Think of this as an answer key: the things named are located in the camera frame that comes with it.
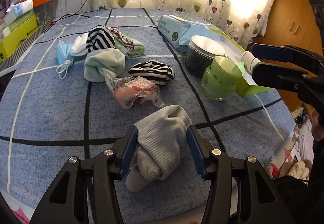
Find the white plastic bag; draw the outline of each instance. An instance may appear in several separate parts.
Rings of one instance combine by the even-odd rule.
[[[106,84],[123,109],[127,110],[134,103],[142,104],[147,100],[157,107],[163,105],[159,86],[142,77],[114,78],[104,74]]]

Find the black cable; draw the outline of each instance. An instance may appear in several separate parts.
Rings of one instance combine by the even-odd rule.
[[[65,19],[65,18],[68,18],[68,17],[70,17],[70,16],[84,16],[84,17],[86,17],[86,18],[90,18],[89,16],[85,16],[85,15],[81,15],[81,14],[78,14],[79,12],[80,12],[80,10],[83,8],[83,6],[85,5],[85,3],[87,2],[88,0],[85,0],[84,1],[84,3],[83,3],[83,5],[80,7],[80,9],[76,12],[76,13],[74,13],[74,14],[66,14],[66,15],[64,15],[64,16],[61,16],[58,20],[56,20],[56,21],[53,21],[53,24],[47,29],[47,30],[45,30],[45,33],[48,31],[48,30],[50,30],[58,21],[60,21],[60,20],[62,20],[62,19]]]

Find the bed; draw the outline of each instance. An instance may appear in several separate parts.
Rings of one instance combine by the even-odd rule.
[[[63,19],[33,45],[0,102],[0,190],[17,215],[30,219],[69,157],[98,155],[123,137],[129,125],[158,110],[150,102],[123,110],[105,82],[84,79],[84,58],[75,58],[67,77],[59,79],[55,71],[57,42],[73,43],[97,25],[116,27],[145,45],[144,55],[126,60],[121,77],[128,76],[134,64],[151,59],[173,68],[175,80],[160,86],[165,105],[182,106],[200,135],[215,148],[237,158],[254,155],[262,164],[280,150],[284,141],[254,95],[241,97],[235,92],[222,102],[205,98],[200,79],[184,65],[184,55],[157,30],[159,18],[171,14],[208,24],[198,16],[177,11],[105,9],[84,13],[89,18]],[[270,89],[258,96],[281,135],[289,140],[295,122],[278,92]],[[166,180],[153,181],[139,193],[128,191],[124,180],[115,185],[124,223],[129,224],[162,220],[201,207],[207,201],[210,182],[200,178],[189,154]]]

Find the cabinet door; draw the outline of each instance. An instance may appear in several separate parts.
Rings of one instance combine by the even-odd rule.
[[[253,42],[275,46],[295,45],[322,55],[320,31],[308,0],[274,0],[265,37],[257,36]],[[276,64],[296,67],[290,63]],[[296,93],[278,91],[290,111],[302,103]]]

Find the tissue box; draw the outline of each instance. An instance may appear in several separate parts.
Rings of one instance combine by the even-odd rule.
[[[36,16],[26,20],[0,42],[0,62],[10,57],[19,47],[19,43],[31,36],[36,30]]]
[[[21,17],[17,18],[14,22],[12,22],[9,26],[7,26],[4,29],[1,29],[0,32],[0,41],[2,41],[4,38],[6,38],[12,31],[14,31],[16,28],[18,28],[22,23],[24,23],[26,20],[30,19],[32,16],[35,15],[34,10],[30,10],[29,12],[25,13]]]
[[[226,57],[230,58],[234,62],[240,62],[241,56],[245,50],[223,31],[212,28],[210,28],[210,30],[215,33],[214,39],[217,40],[217,42],[225,49]],[[268,87],[258,86],[252,79],[252,75],[247,72],[246,69],[244,75],[236,84],[236,91],[240,96],[265,92],[268,90]]]

